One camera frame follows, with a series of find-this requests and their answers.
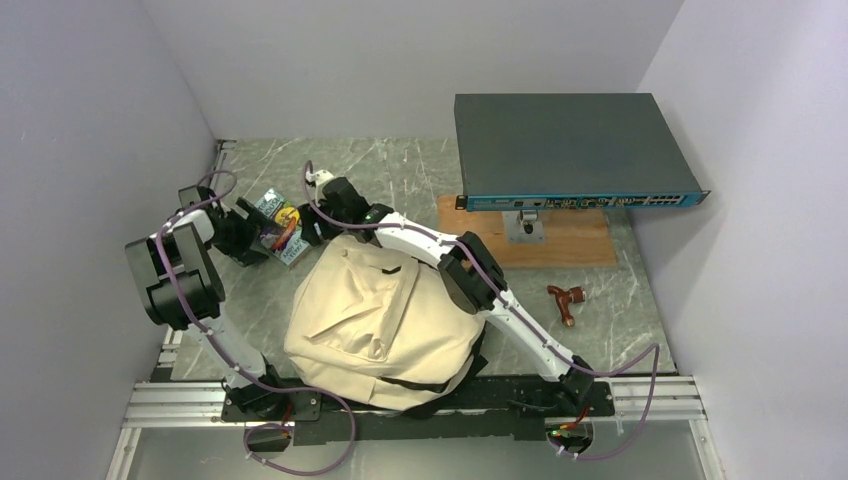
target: wire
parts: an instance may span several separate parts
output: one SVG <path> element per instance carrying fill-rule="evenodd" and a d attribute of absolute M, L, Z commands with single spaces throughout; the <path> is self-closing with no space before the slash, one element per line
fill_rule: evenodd
<path fill-rule="evenodd" d="M 191 310 L 191 305 L 189 305 L 188 299 L 185 296 L 185 292 L 183 292 L 182 287 L 180 287 L 179 280 L 177 279 L 177 274 L 176 274 L 176 272 L 174 272 L 174 268 L 171 265 L 170 260 L 168 259 L 167 253 L 165 252 L 165 247 L 164 247 L 164 243 L 163 243 L 162 238 L 165 235 L 165 232 L 168 231 L 168 229 L 170 229 L 175 222 L 177 222 L 180 218 L 184 217 L 185 215 L 188 215 L 189 213 L 191 213 L 195 210 L 201 209 L 201 208 L 203 208 L 207 205 L 210 205 L 214 202 L 221 200 L 222 198 L 229 195 L 230 192 L 233 191 L 233 189 L 236 186 L 237 178 L 236 178 L 235 173 L 233 173 L 229 170 L 214 170 L 212 172 L 207 173 L 206 175 L 203 176 L 203 178 L 201 178 L 197 182 L 198 186 L 201 185 L 202 182 L 204 182 L 205 180 L 211 179 L 211 178 L 213 178 L 213 177 L 215 177 L 216 175 L 219 175 L 219 174 L 229 175 L 233 179 L 232 184 L 224 191 L 224 193 L 221 193 L 221 194 L 216 195 L 214 197 L 210 197 L 206 200 L 203 200 L 202 202 L 196 203 L 196 204 L 190 206 L 189 208 L 187 208 L 184 211 L 177 212 L 176 215 L 169 218 L 168 221 L 165 222 L 165 224 L 162 225 L 162 227 L 156 232 L 156 236 L 153 239 L 154 243 L 156 244 L 156 250 L 159 253 L 159 257 L 162 261 L 162 266 L 165 268 L 165 273 L 167 274 L 168 279 L 171 281 L 171 285 L 174 287 L 174 291 L 176 292 L 177 300 L 179 301 L 180 305 L 182 306 L 183 312 L 186 314 L 186 317 L 188 317 L 188 319 L 192 323 L 192 325 L 194 325 L 201 332 L 203 332 L 204 334 L 207 335 L 206 338 L 209 340 L 209 345 L 212 346 L 212 349 L 215 350 L 215 352 L 218 353 L 218 355 L 224 360 L 224 362 L 227 364 L 227 366 L 229 366 L 231 369 L 233 369 L 233 371 L 237 372 L 239 375 L 241 375 L 242 377 L 247 379 L 250 383 L 253 383 L 254 385 L 256 385 L 256 386 L 258 386 L 258 387 L 260 387 L 263 390 L 266 390 L 268 392 L 282 393 L 282 394 L 290 394 L 290 393 L 298 393 L 298 392 L 321 393 L 321 394 L 326 395 L 326 396 L 336 400 L 337 402 L 339 402 L 341 404 L 342 408 L 344 408 L 344 410 L 347 412 L 348 418 L 350 418 L 350 438 L 348 439 L 347 448 L 345 448 L 345 451 L 333 463 L 331 463 L 330 465 L 328 465 L 324 468 L 318 469 L 318 470 L 301 471 L 301 470 L 294 470 L 294 469 L 286 468 L 286 467 L 283 467 L 282 465 L 278 465 L 274 462 L 268 461 L 268 460 L 260 457 L 259 455 L 257 455 L 256 453 L 254 453 L 253 451 L 250 450 L 250 446 L 249 446 L 250 438 L 257 431 L 260 431 L 260 430 L 280 430 L 282 432 L 286 432 L 286 433 L 291 434 L 291 427 L 288 427 L 288 426 L 285 426 L 285 425 L 278 425 L 278 424 L 274 424 L 274 423 L 265 423 L 265 424 L 262 424 L 262 425 L 259 425 L 257 427 L 253 427 L 253 428 L 249 429 L 244 435 L 244 439 L 243 439 L 244 450 L 245 450 L 245 452 L 247 452 L 248 458 L 256 460 L 257 462 L 261 463 L 262 465 L 271 467 L 274 470 L 278 470 L 278 471 L 283 472 L 283 473 L 288 473 L 290 475 L 298 475 L 298 476 L 304 476 L 304 477 L 322 475 L 324 473 L 329 472 L 330 470 L 333 470 L 334 468 L 338 467 L 339 465 L 341 465 L 341 463 L 350 455 L 350 452 L 353 450 L 353 445 L 354 445 L 354 442 L 356 440 L 356 419 L 353 415 L 353 410 L 351 410 L 350 405 L 348 405 L 347 402 L 345 402 L 345 400 L 342 397 L 336 395 L 333 392 L 329 392 L 327 390 L 324 390 L 323 388 L 317 388 L 317 387 L 277 388 L 277 387 L 272 387 L 270 385 L 266 385 L 266 384 L 262 383 L 254 375 L 252 375 L 252 374 L 244 371 L 243 369 L 241 369 L 238 366 L 238 364 L 233 360 L 233 358 L 229 355 L 229 353 L 227 353 L 227 351 L 224 350 L 223 347 L 221 347 L 221 344 L 218 342 L 218 339 L 215 338 L 214 332 L 211 332 L 209 327 L 207 327 L 206 325 L 201 323 L 197 319 L 197 317 L 194 315 L 194 312 Z"/>
<path fill-rule="evenodd" d="M 283 420 L 282 420 L 281 423 L 286 423 L 286 422 L 289 421 L 289 417 L 291 416 L 291 411 L 292 411 L 293 406 L 294 406 L 294 404 L 291 403 L 291 402 L 289 402 L 289 404 L 286 406 L 286 413 L 283 415 Z"/>
<path fill-rule="evenodd" d="M 564 423 L 564 424 L 560 425 L 559 426 L 560 430 L 571 430 L 572 428 L 577 427 L 577 425 L 580 425 L 580 422 L 582 422 L 583 419 L 586 418 L 586 415 L 588 415 L 588 414 L 589 414 L 589 406 L 587 405 L 586 408 L 583 409 L 583 412 L 580 414 L 580 416 L 577 417 L 577 420 L 575 420 L 571 423 Z"/>
<path fill-rule="evenodd" d="M 518 400 L 507 400 L 506 403 L 508 403 L 510 405 L 515 405 L 516 407 L 529 408 L 529 409 L 532 409 L 532 410 L 538 410 L 538 411 L 542 411 L 542 412 L 545 412 L 545 411 L 548 411 L 548 410 L 553 410 L 557 407 L 556 405 L 550 405 L 550 406 L 547 406 L 547 407 L 543 407 L 541 405 L 530 405 L 529 403 L 519 402 Z"/>
<path fill-rule="evenodd" d="M 342 229 L 345 229 L 345 230 L 368 230 L 368 229 L 378 229 L 378 228 L 402 228 L 403 229 L 403 228 L 405 228 L 405 229 L 409 229 L 409 230 L 412 230 L 414 232 L 417 232 L 417 233 L 419 233 L 419 234 L 421 234 L 421 235 L 423 235 L 423 236 L 425 236 L 425 237 L 427 237 L 431 240 L 434 240 L 434 241 L 439 240 L 439 237 L 436 236 L 435 234 L 429 232 L 428 230 L 426 230 L 424 228 L 421 228 L 417 225 L 414 225 L 414 224 L 413 225 L 409 225 L 409 224 L 401 225 L 399 223 L 377 223 L 377 224 L 357 225 L 357 224 L 353 224 L 353 223 L 340 222 L 340 221 L 330 217 L 326 213 L 322 212 L 321 209 L 319 209 L 318 206 L 315 204 L 315 202 L 313 202 L 312 199 L 309 197 L 309 186 L 306 183 L 306 175 L 311 174 L 311 173 L 313 173 L 312 161 L 307 160 L 307 162 L 303 165 L 303 171 L 301 173 L 301 179 L 300 179 L 300 185 L 301 185 L 301 188 L 303 190 L 303 196 L 306 198 L 306 202 L 309 204 L 310 208 L 312 208 L 312 210 L 319 217 L 326 220 L 330 225 L 334 225 L 336 227 L 339 227 L 339 228 L 342 228 Z M 524 317 L 524 315 L 521 314 L 520 311 L 518 311 L 518 309 L 516 309 L 514 306 L 511 306 L 509 304 L 509 302 L 507 302 L 503 299 L 503 297 L 501 296 L 500 289 L 495 285 L 495 282 L 492 281 L 492 279 L 489 277 L 489 275 L 485 272 L 483 267 L 480 265 L 480 262 L 478 262 L 477 259 L 474 257 L 474 255 L 471 254 L 471 251 L 468 249 L 467 246 L 465 246 L 465 244 L 463 244 L 462 242 L 457 241 L 457 240 L 444 241 L 443 244 L 444 245 L 453 245 L 453 246 L 456 246 L 457 248 L 459 248 L 460 250 L 462 250 L 462 253 L 465 254 L 465 257 L 468 260 L 471 261 L 471 265 L 474 267 L 474 270 L 477 271 L 477 274 L 480 276 L 480 278 L 482 278 L 483 281 L 486 283 L 486 285 L 488 285 L 489 288 L 492 289 L 493 292 L 495 292 L 495 296 L 497 297 L 498 301 L 500 301 L 501 304 L 503 304 L 503 306 L 507 310 L 509 310 L 509 312 L 511 312 L 513 315 L 515 315 L 516 318 L 518 318 L 518 320 L 521 321 L 521 323 L 524 324 L 524 326 L 526 326 L 531 332 L 533 332 L 533 334 L 536 335 L 536 338 L 538 338 L 540 341 L 542 341 L 543 344 L 546 343 L 546 341 L 545 341 L 546 336 L 542 332 L 540 332 L 538 328 L 534 327 L 533 324 L 530 323 L 530 321 L 528 319 L 526 319 Z M 612 457 L 620 454 L 624 450 L 626 450 L 627 447 L 629 447 L 633 443 L 633 441 L 637 437 L 639 437 L 639 435 L 641 435 L 642 430 L 645 427 L 645 421 L 648 418 L 648 412 L 651 409 L 651 402 L 654 398 L 654 387 L 656 386 L 656 382 L 657 382 L 657 369 L 659 368 L 660 345 L 658 343 L 650 344 L 648 346 L 648 348 L 645 349 L 645 351 L 643 351 L 639 355 L 636 355 L 636 357 L 633 358 L 633 360 L 631 360 L 631 361 L 627 362 L 626 364 L 622 365 L 621 367 L 619 367 L 615 370 L 609 371 L 609 372 L 597 372 L 597 371 L 594 371 L 594 370 L 591 370 L 591 369 L 588 369 L 588 368 L 585 368 L 585 367 L 581 367 L 580 365 L 577 365 L 576 363 L 571 361 L 571 359 L 569 359 L 565 355 L 563 355 L 562 352 L 557 350 L 553 345 L 548 345 L 547 349 L 550 352 L 552 352 L 554 354 L 554 356 L 556 356 L 559 360 L 561 360 L 563 363 L 565 363 L 569 367 L 576 369 L 577 371 L 583 372 L 587 375 L 594 376 L 594 377 L 614 377 L 616 375 L 620 375 L 620 374 L 626 372 L 627 370 L 631 369 L 634 365 L 639 363 L 643 358 L 647 357 L 648 354 L 651 353 L 651 351 L 654 352 L 654 363 L 653 363 L 653 368 L 651 370 L 651 384 L 650 384 L 650 387 L 648 388 L 648 399 L 645 402 L 645 410 L 642 411 L 642 417 L 639 419 L 639 424 L 636 426 L 636 430 L 633 432 L 633 435 L 631 435 L 618 448 L 612 450 L 609 453 L 605 453 L 605 454 L 602 454 L 602 455 L 581 456 L 581 457 L 579 457 L 579 459 L 585 460 L 585 461 L 606 460 L 606 459 L 612 458 Z"/>

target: snack package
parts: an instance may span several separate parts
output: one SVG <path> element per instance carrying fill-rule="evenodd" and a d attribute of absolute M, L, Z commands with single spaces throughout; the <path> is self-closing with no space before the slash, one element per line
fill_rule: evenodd
<path fill-rule="evenodd" d="M 263 215 L 276 223 L 262 229 L 259 242 L 283 263 L 291 265 L 310 246 L 300 238 L 300 214 L 297 207 L 273 188 L 265 192 L 255 205 Z"/>

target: white wall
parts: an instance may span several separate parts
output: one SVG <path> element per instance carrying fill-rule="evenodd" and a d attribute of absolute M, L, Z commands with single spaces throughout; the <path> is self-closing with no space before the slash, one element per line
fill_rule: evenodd
<path fill-rule="evenodd" d="M 164 337 L 123 246 L 213 139 L 139 1 L 4 0 L 0 25 L 0 477 L 102 478 Z"/>
<path fill-rule="evenodd" d="M 218 138 L 455 135 L 453 97 L 635 91 L 682 0 L 144 0 Z"/>
<path fill-rule="evenodd" d="M 634 215 L 730 478 L 848 472 L 848 3 L 687 0 L 640 90 L 713 194 Z"/>

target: gray metal top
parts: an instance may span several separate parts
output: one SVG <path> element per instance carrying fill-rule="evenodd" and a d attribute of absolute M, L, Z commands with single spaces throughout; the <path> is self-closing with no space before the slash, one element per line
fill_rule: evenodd
<path fill-rule="evenodd" d="M 454 115 L 466 195 L 701 191 L 649 93 L 457 95 Z"/>

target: red wire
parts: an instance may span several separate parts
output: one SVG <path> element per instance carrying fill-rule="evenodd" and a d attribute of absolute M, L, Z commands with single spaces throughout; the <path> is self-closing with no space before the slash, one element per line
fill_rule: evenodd
<path fill-rule="evenodd" d="M 288 406 L 286 407 L 286 413 L 283 414 L 283 421 L 282 421 L 283 425 L 285 425 L 286 422 L 289 421 L 289 417 L 291 416 L 291 410 L 292 410 L 292 404 L 289 403 Z"/>
<path fill-rule="evenodd" d="M 583 421 L 583 419 L 584 419 L 584 418 L 586 418 L 586 415 L 588 415 L 588 414 L 589 414 L 589 406 L 588 406 L 588 405 L 586 405 L 586 408 L 584 408 L 584 409 L 583 409 L 583 412 L 580 414 L 580 416 L 579 416 L 579 417 L 577 417 L 577 420 L 575 420 L 575 421 L 573 421 L 573 422 L 571 422 L 571 423 L 566 423 L 566 424 L 564 424 L 564 425 L 560 425 L 560 427 L 559 427 L 559 428 L 560 428 L 560 429 L 563 429 L 563 430 L 571 430 L 571 429 L 573 429 L 573 428 L 576 428 L 576 427 L 577 427 L 577 425 L 578 425 L 580 422 L 582 422 L 582 421 Z"/>

